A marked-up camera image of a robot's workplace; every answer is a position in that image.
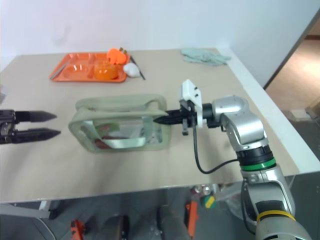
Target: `orange food tray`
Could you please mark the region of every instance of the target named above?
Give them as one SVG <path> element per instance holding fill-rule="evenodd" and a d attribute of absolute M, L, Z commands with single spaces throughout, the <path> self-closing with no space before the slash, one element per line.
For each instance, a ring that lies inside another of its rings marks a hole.
<path fill-rule="evenodd" d="M 126 55 L 126 64 L 130 62 L 130 55 Z M 80 52 L 68 53 L 62 61 L 55 67 L 49 78 L 55 74 L 63 65 L 67 64 L 62 71 L 52 81 L 57 82 L 105 82 L 122 83 L 126 80 L 124 64 L 116 64 L 118 76 L 114 79 L 100 80 L 95 77 L 95 65 L 108 62 L 106 52 Z"/>

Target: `black cable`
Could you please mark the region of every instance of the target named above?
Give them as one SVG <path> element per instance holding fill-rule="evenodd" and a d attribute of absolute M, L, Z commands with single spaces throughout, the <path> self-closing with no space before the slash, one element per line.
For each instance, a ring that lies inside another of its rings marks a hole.
<path fill-rule="evenodd" d="M 244 196 L 245 184 L 246 183 L 243 180 L 242 186 L 241 186 L 241 195 L 240 195 L 242 218 L 243 218 L 244 226 L 248 230 L 248 232 L 251 233 L 252 235 L 256 235 L 256 233 L 249 228 L 249 225 L 247 222 L 247 214 L 245 210 L 245 196 Z"/>
<path fill-rule="evenodd" d="M 219 168 L 223 167 L 224 165 L 238 161 L 238 159 L 228 160 L 228 161 L 225 161 L 225 162 L 219 164 L 218 166 L 214 167 L 211 170 L 208 170 L 208 171 L 203 170 L 201 168 L 201 166 L 200 166 L 199 157 L 198 157 L 197 129 L 196 129 L 195 116 L 192 117 L 192 130 L 193 130 L 193 149 L 194 149 L 195 163 L 196 163 L 196 166 L 198 167 L 198 169 L 199 169 L 199 171 L 201 173 L 203 173 L 203 174 L 212 174 L 213 172 L 215 172 Z"/>

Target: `gray floor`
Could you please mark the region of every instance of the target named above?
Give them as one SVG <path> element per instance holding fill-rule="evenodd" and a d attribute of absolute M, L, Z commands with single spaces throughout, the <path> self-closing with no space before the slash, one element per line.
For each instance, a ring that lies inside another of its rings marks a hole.
<path fill-rule="evenodd" d="M 313 122 L 291 122 L 314 154 L 320 157 L 320 128 Z M 312 239 L 320 240 L 320 172 L 297 175 L 292 194 L 296 204 L 296 219 L 306 228 Z M 93 240 L 103 223 L 114 215 L 130 218 L 129 239 L 159 240 L 156 226 L 157 207 L 168 204 L 183 219 L 185 203 L 190 200 L 189 188 L 171 188 L 63 200 L 59 216 L 45 220 L 58 240 L 71 239 L 70 222 L 84 221 L 90 228 L 85 240 Z M 233 216 L 223 202 L 214 209 L 198 209 L 196 239 L 253 240 L 243 222 Z M 0 216 L 1 240 L 51 240 L 44 226 L 34 218 Z"/>

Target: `green ring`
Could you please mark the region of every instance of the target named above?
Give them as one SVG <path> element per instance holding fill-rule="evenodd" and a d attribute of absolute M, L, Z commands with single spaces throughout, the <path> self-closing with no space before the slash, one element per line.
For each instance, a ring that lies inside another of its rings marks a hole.
<path fill-rule="evenodd" d="M 256 171 L 256 170 L 261 170 L 261 169 L 270 167 L 270 166 L 272 166 L 274 164 L 276 164 L 276 160 L 275 160 L 275 158 L 272 158 L 271 160 L 265 161 L 265 162 L 262 162 L 262 163 L 258 163 L 258 164 L 254 164 L 254 165 L 248 165 L 248 166 L 242 165 L 240 167 L 241 167 L 241 169 L 243 171 Z"/>

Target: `beige table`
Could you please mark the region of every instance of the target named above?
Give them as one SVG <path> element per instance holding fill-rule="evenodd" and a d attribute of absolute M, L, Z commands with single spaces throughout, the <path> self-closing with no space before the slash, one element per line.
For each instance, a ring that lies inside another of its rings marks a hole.
<path fill-rule="evenodd" d="M 168 109 L 177 109 L 178 90 L 185 79 L 198 86 L 204 103 L 227 95 L 248 99 L 250 108 L 264 123 L 271 149 L 284 174 L 301 172 L 297 161 L 244 89 L 250 86 L 241 83 L 229 66 L 187 63 L 178 50 L 134 51 L 132 55 L 146 80 L 128 78 L 121 84 L 48 80 L 64 54 L 19 56 L 1 73 L 1 83 L 9 90 L 2 109 L 44 110 L 57 115 L 56 119 L 41 124 L 19 124 L 19 128 L 43 126 L 61 130 L 61 134 L 48 141 L 0 146 L 0 202 L 79 198 L 240 181 L 238 163 L 226 165 L 214 174 L 200 173 L 194 159 L 192 136 L 183 136 L 180 125 L 172 127 L 167 149 L 109 154 L 87 152 L 68 130 L 76 101 L 88 97 L 155 93 L 167 99 Z M 234 60 L 236 56 L 232 56 L 230 63 L 239 66 Z M 204 169 L 236 157 L 226 134 L 218 128 L 205 127 L 198 131 L 198 148 Z"/>

